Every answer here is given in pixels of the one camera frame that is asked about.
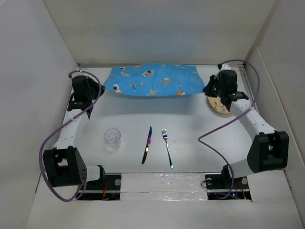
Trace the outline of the blue space-print cloth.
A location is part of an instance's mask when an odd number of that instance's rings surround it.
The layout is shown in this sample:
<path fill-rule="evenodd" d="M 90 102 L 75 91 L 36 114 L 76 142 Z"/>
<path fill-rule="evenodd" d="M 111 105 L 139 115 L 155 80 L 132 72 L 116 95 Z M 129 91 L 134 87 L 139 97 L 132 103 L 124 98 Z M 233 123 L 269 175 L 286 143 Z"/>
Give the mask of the blue space-print cloth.
<path fill-rule="evenodd" d="M 113 67 L 105 89 L 131 96 L 182 96 L 203 92 L 205 84 L 195 66 L 144 63 Z"/>

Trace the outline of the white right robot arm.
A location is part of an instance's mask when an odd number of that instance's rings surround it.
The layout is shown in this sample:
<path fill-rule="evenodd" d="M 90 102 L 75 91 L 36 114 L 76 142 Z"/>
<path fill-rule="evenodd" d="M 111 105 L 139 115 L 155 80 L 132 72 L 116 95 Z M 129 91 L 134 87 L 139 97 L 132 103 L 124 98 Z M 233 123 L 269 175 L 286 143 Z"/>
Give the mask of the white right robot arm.
<path fill-rule="evenodd" d="M 248 96 L 237 90 L 237 74 L 234 70 L 220 70 L 212 75 L 203 92 L 208 97 L 219 97 L 252 140 L 245 159 L 223 167 L 220 182 L 224 187 L 231 188 L 241 177 L 286 168 L 288 134 L 270 126 L 252 107 Z"/>

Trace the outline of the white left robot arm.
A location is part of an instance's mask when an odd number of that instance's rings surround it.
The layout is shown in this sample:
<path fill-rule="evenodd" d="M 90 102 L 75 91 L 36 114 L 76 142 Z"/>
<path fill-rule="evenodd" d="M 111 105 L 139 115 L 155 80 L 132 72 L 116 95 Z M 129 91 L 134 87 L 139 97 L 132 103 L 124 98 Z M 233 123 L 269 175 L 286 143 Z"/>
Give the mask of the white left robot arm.
<path fill-rule="evenodd" d="M 83 186 L 90 183 L 95 189 L 106 185 L 104 169 L 101 165 L 85 164 L 77 148 L 81 133 L 89 121 L 94 103 L 104 93 L 99 85 L 86 75 L 69 76 L 72 81 L 64 128 L 52 149 L 42 154 L 44 168 L 51 187 Z"/>

